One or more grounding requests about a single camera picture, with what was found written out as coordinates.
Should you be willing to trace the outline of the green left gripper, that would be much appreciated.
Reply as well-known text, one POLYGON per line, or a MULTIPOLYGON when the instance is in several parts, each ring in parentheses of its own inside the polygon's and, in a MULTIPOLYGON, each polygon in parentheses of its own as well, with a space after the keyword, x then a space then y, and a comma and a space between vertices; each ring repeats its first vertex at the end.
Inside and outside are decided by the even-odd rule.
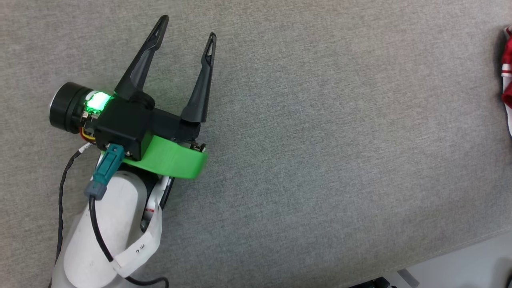
POLYGON ((159 18, 113 95, 74 82, 60 87, 50 103, 50 124, 72 134, 84 133, 103 154, 108 146, 122 146, 126 164, 163 176, 194 179, 207 159, 196 139, 207 120, 216 34, 210 33, 190 100, 177 116, 157 109, 154 99, 143 91, 168 22, 168 15, 159 18))

